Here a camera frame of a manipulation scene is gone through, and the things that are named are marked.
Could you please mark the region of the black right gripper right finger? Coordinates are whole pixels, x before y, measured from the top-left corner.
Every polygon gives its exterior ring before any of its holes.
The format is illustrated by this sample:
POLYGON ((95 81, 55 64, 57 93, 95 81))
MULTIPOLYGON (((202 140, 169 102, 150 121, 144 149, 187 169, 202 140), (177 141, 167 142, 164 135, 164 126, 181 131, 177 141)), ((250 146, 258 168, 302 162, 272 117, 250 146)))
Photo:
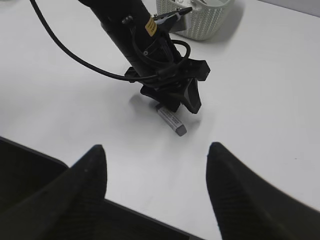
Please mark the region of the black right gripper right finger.
POLYGON ((206 185, 224 240, 318 240, 319 211, 274 187, 220 142, 209 148, 206 185))

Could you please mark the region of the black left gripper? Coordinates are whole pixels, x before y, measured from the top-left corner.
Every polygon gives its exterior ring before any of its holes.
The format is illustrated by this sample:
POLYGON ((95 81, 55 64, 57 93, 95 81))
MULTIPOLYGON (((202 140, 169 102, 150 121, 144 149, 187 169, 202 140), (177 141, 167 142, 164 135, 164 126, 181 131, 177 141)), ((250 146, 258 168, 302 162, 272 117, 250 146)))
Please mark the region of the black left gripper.
POLYGON ((188 59, 175 73, 144 83, 140 92, 172 112, 177 112, 182 103, 192 114, 197 114, 202 106, 198 82, 204 82, 209 73, 205 60, 188 59))

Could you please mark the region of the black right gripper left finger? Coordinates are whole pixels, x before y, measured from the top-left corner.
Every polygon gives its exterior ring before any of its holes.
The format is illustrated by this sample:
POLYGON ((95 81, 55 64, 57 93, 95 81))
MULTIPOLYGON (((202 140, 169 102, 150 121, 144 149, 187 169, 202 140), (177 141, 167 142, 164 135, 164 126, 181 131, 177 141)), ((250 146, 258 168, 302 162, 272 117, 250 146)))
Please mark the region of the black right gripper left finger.
POLYGON ((0 215, 2 240, 93 240, 107 188, 107 161, 94 145, 72 167, 0 215))

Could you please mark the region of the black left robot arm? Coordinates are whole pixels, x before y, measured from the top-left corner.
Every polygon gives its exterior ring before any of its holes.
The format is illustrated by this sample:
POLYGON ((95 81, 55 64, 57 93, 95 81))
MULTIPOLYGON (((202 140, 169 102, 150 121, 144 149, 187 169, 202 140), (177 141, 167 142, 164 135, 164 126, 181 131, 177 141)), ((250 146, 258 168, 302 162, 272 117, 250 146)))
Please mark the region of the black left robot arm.
POLYGON ((191 47, 171 39, 169 31, 180 14, 172 12, 156 23, 140 0, 83 0, 100 21, 103 30, 131 64, 125 77, 142 84, 140 93, 176 112, 184 105, 191 113, 201 108, 198 82, 205 81, 210 68, 205 60, 190 58, 191 47))

